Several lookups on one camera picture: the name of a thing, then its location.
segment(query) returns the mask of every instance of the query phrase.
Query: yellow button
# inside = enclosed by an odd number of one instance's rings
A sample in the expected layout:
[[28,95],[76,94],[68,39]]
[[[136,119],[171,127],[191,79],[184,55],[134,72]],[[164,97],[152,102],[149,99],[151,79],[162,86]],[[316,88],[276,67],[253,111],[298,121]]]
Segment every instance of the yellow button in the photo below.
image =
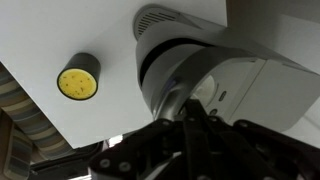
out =
[[58,86],[68,97],[73,99],[87,99],[97,91],[94,77],[82,69],[68,69],[58,77]]

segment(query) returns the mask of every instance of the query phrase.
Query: striped fabric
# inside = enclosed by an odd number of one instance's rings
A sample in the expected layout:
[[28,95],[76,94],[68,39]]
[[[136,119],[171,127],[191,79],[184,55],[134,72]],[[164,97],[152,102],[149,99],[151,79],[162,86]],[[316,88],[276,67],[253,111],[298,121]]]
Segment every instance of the striped fabric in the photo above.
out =
[[58,159],[75,153],[2,64],[0,64],[0,107],[47,159]]
[[5,113],[0,118],[0,132],[0,179],[28,179],[32,142]]

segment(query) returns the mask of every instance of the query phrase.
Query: white surface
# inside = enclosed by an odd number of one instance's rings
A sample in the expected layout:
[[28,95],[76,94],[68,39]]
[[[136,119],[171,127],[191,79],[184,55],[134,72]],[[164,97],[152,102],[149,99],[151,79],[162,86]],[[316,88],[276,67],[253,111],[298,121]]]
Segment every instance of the white surface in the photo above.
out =
[[[320,74],[320,1],[230,2],[233,29]],[[320,148],[320,98],[284,133]]]
[[[72,147],[144,126],[152,116],[136,78],[132,21],[157,3],[226,25],[225,0],[0,1],[0,61]],[[64,97],[58,73],[77,52],[102,66],[97,94],[87,101]]]

